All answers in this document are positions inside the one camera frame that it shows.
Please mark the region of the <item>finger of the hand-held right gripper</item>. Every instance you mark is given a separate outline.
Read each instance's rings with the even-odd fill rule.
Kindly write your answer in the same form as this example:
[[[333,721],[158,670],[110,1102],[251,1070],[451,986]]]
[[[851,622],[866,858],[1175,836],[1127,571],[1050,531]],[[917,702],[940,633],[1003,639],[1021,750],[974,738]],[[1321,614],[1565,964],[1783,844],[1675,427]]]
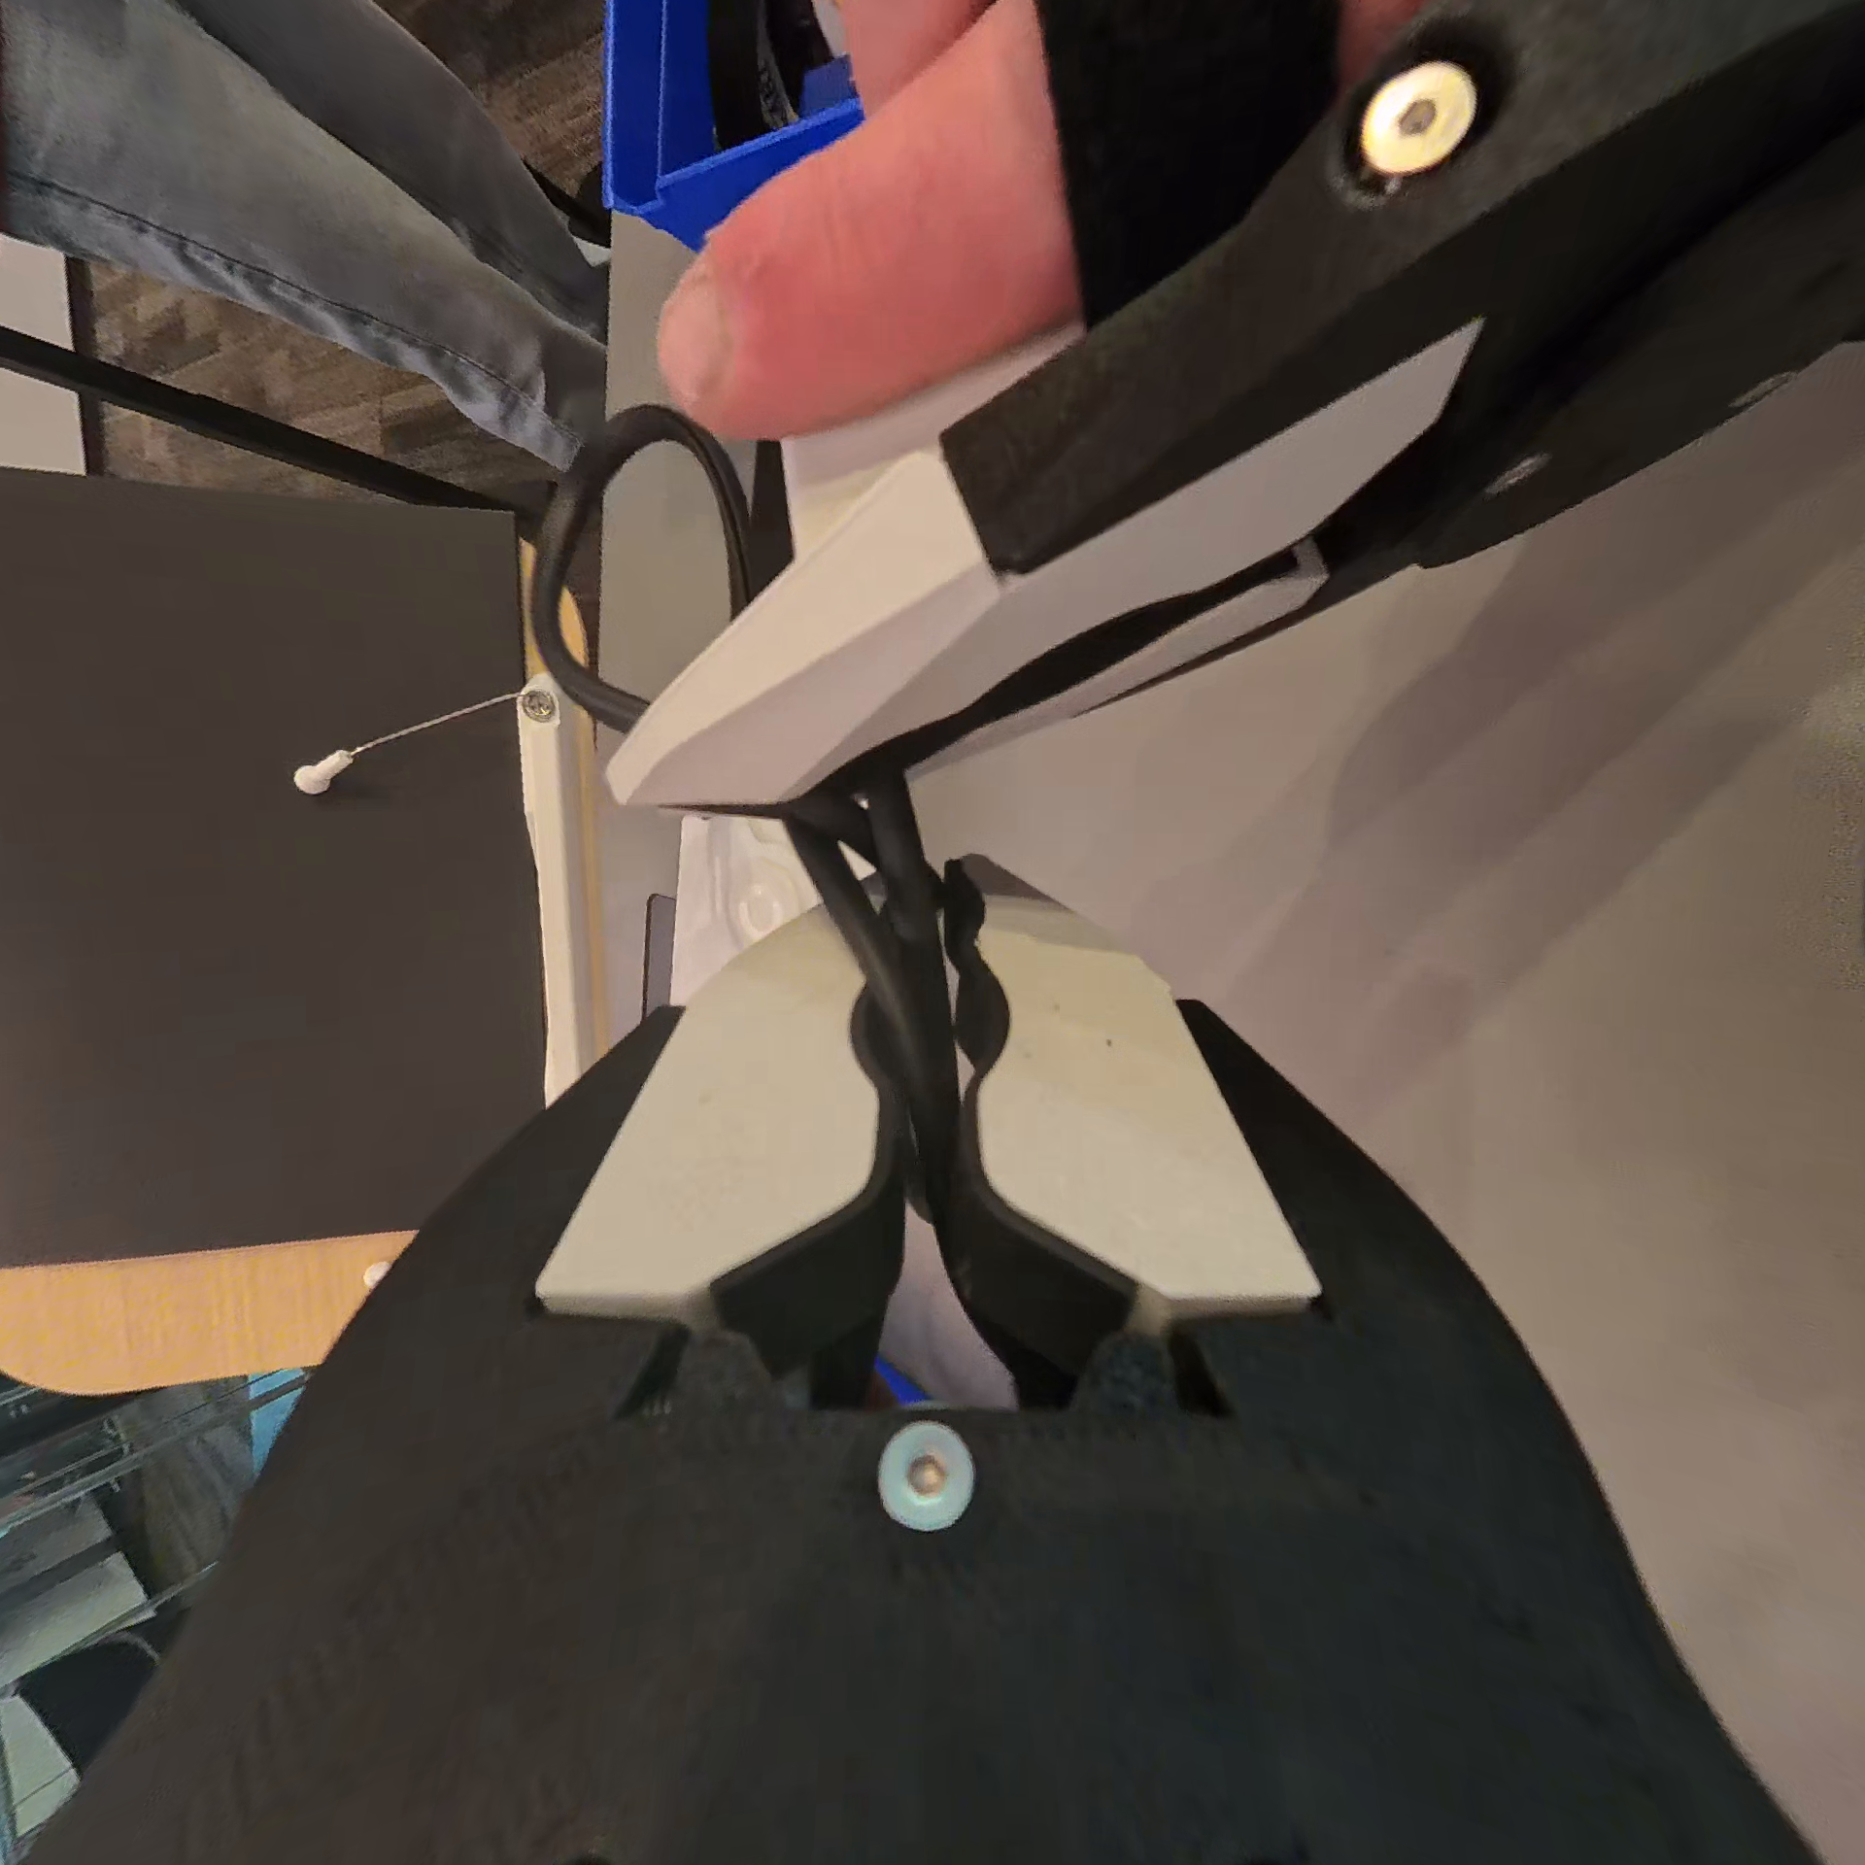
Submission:
[[[898,457],[621,739],[615,802],[793,802],[1166,600],[1192,603],[1184,641],[1118,645],[1109,668],[1066,670],[1058,697],[1013,697],[1010,713],[1086,711],[1291,613],[1325,576],[1316,527],[1439,420],[1480,328],[1463,324],[1031,573],[989,568],[938,453]]]
[[[1031,576],[986,608],[938,692],[963,705],[914,738],[912,769],[993,750],[1171,680],[1300,608],[1325,583],[1318,553],[1278,553],[1200,591],[1094,614],[1083,576]]]

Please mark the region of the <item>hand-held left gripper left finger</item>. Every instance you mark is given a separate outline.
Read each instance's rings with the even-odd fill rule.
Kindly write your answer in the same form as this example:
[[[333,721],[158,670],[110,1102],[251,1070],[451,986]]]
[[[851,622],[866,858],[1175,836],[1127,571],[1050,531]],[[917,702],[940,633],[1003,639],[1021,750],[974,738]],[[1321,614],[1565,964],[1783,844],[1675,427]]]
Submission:
[[[675,1017],[546,1268],[551,1315],[879,1320],[904,1113],[827,919],[745,949]]]

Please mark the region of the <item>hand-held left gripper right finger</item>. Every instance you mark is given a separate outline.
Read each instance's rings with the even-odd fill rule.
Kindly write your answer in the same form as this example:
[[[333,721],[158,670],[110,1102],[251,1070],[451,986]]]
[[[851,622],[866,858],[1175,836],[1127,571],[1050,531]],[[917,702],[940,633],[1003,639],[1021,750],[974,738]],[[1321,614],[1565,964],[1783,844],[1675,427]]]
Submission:
[[[949,1277],[996,1333],[1290,1315],[1318,1277],[1171,989],[1064,905],[949,873],[970,1064]]]

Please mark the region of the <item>blue plastic bin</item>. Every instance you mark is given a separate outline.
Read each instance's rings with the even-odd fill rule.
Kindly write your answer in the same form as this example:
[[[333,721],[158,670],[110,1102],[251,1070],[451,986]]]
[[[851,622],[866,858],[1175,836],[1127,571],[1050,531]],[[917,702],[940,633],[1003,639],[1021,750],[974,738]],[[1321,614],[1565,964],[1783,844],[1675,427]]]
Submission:
[[[611,3],[601,198],[690,251],[864,123],[834,3]]]

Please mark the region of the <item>person's right hand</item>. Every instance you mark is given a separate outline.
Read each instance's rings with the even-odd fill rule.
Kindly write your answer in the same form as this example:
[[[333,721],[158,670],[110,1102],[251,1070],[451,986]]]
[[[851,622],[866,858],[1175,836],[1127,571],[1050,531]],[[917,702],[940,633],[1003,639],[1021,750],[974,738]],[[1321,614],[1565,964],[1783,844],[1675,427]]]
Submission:
[[[751,195],[660,316],[718,435],[833,428],[1236,226],[1418,3],[846,5],[866,119]]]

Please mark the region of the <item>black wood-rimmed board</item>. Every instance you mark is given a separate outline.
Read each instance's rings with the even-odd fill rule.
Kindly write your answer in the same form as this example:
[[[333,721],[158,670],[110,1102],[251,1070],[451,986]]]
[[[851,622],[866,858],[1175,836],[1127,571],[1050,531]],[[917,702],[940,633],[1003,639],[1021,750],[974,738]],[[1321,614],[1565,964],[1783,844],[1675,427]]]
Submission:
[[[3,470],[3,1374],[324,1360],[543,1105],[500,510]]]

